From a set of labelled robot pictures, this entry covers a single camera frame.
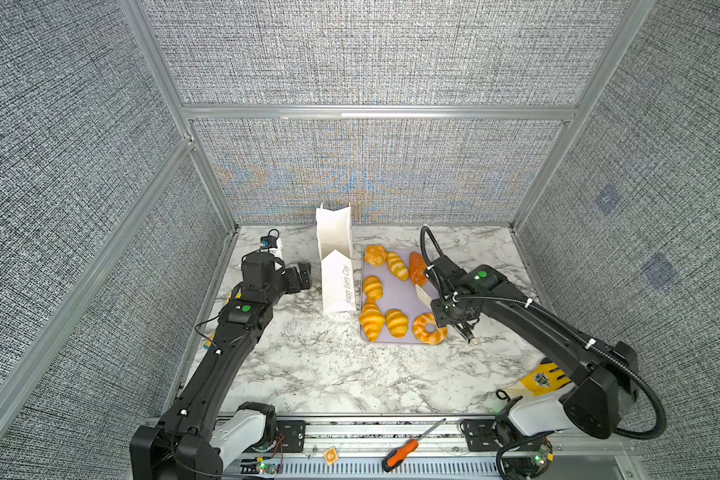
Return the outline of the white printed paper bag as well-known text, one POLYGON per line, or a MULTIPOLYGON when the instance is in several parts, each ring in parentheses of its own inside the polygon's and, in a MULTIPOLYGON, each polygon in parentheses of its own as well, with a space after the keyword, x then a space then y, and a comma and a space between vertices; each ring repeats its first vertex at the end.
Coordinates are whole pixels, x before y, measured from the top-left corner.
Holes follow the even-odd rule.
POLYGON ((323 312, 355 311, 351 207, 330 210, 320 205, 316 222, 323 312))

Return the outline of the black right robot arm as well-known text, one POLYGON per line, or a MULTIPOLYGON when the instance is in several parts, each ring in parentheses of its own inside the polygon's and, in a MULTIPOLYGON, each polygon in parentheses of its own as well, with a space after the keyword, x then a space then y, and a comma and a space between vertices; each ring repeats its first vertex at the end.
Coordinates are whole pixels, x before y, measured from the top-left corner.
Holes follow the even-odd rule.
POLYGON ((438 295, 430 303, 436 324, 451 326, 467 341, 485 315, 503 324, 549 358, 569 380, 555 401, 568 428, 598 439, 613 434, 637 440, 660 437, 666 410, 657 393, 637 372, 635 350, 624 342, 610 345, 560 319, 527 297, 499 271, 480 265, 470 272, 442 255, 426 262, 426 277, 438 295), (625 430, 622 418, 643 392, 655 413, 644 431, 625 430))

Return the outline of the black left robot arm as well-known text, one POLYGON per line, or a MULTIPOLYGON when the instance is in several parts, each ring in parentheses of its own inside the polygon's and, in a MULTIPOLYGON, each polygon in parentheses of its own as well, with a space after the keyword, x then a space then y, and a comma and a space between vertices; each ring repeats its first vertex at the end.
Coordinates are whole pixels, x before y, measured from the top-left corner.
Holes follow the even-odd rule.
POLYGON ((224 399, 247 356, 286 294, 312 286, 311 266, 288 266, 268 251, 245 255, 242 279, 218 315, 209 351, 184 390, 153 426, 141 426, 130 442, 136 479, 222 479, 224 470, 251 447, 275 440, 271 405, 248 402, 222 427, 216 425, 224 399))

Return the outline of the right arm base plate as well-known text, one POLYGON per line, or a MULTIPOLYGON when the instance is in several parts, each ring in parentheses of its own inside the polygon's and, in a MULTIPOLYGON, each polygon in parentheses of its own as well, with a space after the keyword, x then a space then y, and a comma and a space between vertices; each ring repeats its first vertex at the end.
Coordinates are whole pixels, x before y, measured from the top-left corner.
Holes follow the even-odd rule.
POLYGON ((508 420, 494 417, 462 419, 458 427, 470 452, 496 453, 501 447, 515 442, 519 445, 514 451, 533 452, 539 450, 547 437, 553 434, 553 431, 546 431, 544 438, 532 440, 515 429, 508 420))

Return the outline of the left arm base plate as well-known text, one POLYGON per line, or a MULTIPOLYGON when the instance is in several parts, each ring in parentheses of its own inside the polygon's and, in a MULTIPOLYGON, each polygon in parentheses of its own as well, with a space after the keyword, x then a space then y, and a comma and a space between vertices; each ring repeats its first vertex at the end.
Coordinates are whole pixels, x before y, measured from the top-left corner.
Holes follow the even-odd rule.
POLYGON ((284 453, 302 453, 306 439, 306 425, 304 420, 278 420, 274 437, 266 440, 263 445, 252 446, 245 450, 245 454, 258 456, 274 456, 275 448, 284 453))

